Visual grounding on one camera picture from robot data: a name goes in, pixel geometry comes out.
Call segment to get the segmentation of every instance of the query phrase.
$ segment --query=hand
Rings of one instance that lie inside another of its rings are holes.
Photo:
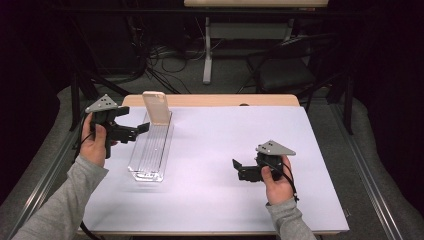
[[[290,161],[287,156],[283,155],[282,161],[291,170]],[[293,176],[291,176],[287,167],[283,166],[284,173],[290,177],[290,179],[293,179]],[[266,197],[268,198],[270,205],[280,204],[293,197],[293,189],[286,178],[281,177],[279,180],[274,181],[272,179],[271,170],[268,166],[261,169],[261,174],[266,186]]]
[[[106,129],[99,124],[96,124],[96,138],[94,139],[94,134],[90,131],[90,122],[93,118],[93,114],[88,114],[87,118],[84,121],[81,134],[81,150],[80,154],[88,161],[103,167],[105,165],[106,158]]]

